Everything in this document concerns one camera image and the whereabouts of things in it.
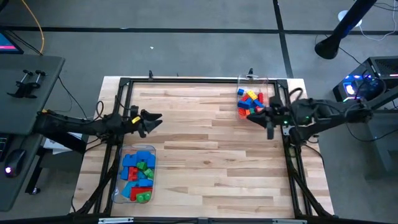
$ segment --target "wooden tabletop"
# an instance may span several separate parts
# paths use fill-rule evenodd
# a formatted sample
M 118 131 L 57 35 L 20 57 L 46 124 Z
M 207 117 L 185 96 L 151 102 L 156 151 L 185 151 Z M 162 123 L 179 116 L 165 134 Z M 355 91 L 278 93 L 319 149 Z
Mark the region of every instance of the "wooden tabletop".
M 119 79 L 104 78 L 99 94 L 104 114 L 113 110 Z M 287 81 L 290 90 L 305 89 L 302 79 Z M 132 105 L 163 114 L 164 122 L 145 139 L 138 134 L 124 138 L 124 145 L 149 144 L 156 148 L 154 196 L 147 204 L 114 203 L 113 216 L 294 217 L 280 130 L 275 130 L 273 140 L 267 140 L 262 127 L 238 119 L 236 87 L 213 83 L 134 84 Z M 274 95 L 271 86 L 243 87 Z M 84 156 L 73 201 L 77 209 L 98 185 L 104 152 L 105 145 Z M 321 158 L 303 147 L 302 159 L 308 188 L 325 210 L 333 213 Z M 298 194 L 304 211 L 301 191 Z M 101 211 L 107 196 L 108 188 Z

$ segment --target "plastic container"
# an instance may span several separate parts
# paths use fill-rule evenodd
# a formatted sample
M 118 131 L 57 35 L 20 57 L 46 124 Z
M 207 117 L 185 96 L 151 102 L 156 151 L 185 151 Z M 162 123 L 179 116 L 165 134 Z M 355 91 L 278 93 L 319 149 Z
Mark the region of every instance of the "plastic container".
M 239 100 L 242 100 L 242 98 L 246 95 L 247 91 L 251 90 L 253 91 L 256 95 L 259 93 L 263 94 L 264 97 L 264 106 L 268 106 L 268 97 L 270 96 L 270 90 L 269 88 L 272 88 L 272 86 L 268 85 L 268 77 L 263 76 L 257 76 L 257 75 L 239 75 L 238 76 L 238 84 L 236 85 L 236 114 L 239 119 L 246 119 L 247 114 L 243 114 L 240 112 L 243 112 L 242 110 L 239 110 L 238 107 L 238 102 Z M 242 89 L 244 90 L 243 96 L 238 95 L 238 90 Z
M 153 177 L 153 184 L 152 184 L 152 190 L 151 190 L 151 196 L 150 199 L 148 201 L 143 201 L 143 202 L 138 202 L 136 201 L 131 201 L 131 199 L 129 197 L 126 197 L 126 194 L 130 195 L 130 187 L 132 185 L 138 184 L 138 183 L 132 183 L 131 181 L 128 180 L 124 180 L 122 179 L 121 175 L 122 175 L 122 171 L 124 169 L 123 166 L 123 160 L 126 157 L 126 155 L 137 155 L 138 152 L 149 152 L 150 154 L 155 156 L 155 168 L 153 170 L 154 173 L 154 177 Z M 155 179 L 156 179 L 156 165 L 157 165 L 157 158 L 156 158 L 156 150 L 153 146 L 147 146 L 147 145 L 136 145 L 136 146 L 123 146 L 123 148 L 120 150 L 120 165 L 119 165 L 119 170 L 118 170 L 118 179 L 116 181 L 116 188 L 113 192 L 113 196 L 112 196 L 112 200 L 114 203 L 147 203 L 149 202 L 152 198 L 154 198 L 154 186 L 155 186 Z M 137 177 L 143 177 L 143 173 L 139 174 Z

